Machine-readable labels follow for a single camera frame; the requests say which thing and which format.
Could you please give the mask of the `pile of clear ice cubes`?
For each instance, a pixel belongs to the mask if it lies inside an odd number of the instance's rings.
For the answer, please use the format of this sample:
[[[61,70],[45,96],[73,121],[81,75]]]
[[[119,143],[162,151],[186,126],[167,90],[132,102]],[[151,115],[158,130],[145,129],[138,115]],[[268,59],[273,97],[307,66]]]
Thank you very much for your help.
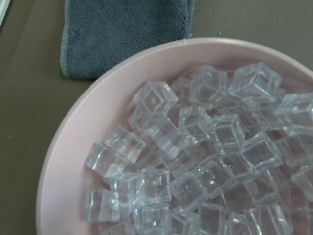
[[[313,94],[290,94],[259,62],[147,81],[128,128],[85,167],[108,188],[84,195],[103,235],[310,235]]]

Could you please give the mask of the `pink bowl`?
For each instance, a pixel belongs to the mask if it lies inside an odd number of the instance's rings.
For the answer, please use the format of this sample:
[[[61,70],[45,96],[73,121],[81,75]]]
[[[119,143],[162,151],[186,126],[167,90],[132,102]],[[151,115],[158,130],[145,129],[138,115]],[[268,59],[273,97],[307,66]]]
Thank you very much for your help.
[[[82,221],[83,193],[102,185],[84,168],[95,142],[112,128],[125,124],[131,100],[146,80],[191,75],[199,64],[231,71],[264,61],[283,78],[292,93],[313,89],[313,72],[271,48],[235,39],[194,38],[147,49],[107,71],[75,102],[59,126],[39,180],[36,227],[39,235],[94,235],[97,227]]]

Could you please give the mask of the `grey folded cloth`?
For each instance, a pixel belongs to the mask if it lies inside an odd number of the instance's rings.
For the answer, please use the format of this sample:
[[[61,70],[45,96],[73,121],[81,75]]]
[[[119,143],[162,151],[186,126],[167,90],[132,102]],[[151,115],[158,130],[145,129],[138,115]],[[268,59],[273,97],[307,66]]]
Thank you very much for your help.
[[[191,0],[67,0],[60,67],[97,79],[145,49],[191,36]]]

